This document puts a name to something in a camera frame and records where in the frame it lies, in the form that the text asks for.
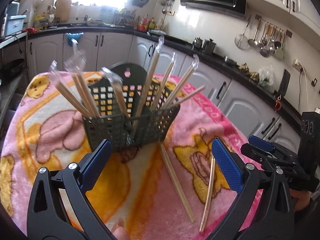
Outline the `person's right hand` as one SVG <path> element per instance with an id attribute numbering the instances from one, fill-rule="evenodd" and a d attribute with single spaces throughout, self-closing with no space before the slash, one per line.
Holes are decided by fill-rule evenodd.
<path id="1" fill-rule="evenodd" d="M 300 211 L 306 208 L 310 204 L 310 197 L 311 192 L 310 191 L 296 191 L 293 189 L 290 189 L 290 194 L 292 198 L 296 198 L 296 203 L 293 207 L 293 210 Z"/>

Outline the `person's left hand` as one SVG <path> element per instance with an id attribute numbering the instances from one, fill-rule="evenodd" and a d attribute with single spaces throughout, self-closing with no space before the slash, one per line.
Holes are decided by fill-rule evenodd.
<path id="1" fill-rule="evenodd" d="M 111 229 L 117 240 L 130 240 L 129 233 L 125 230 L 124 220 L 119 218 Z"/>

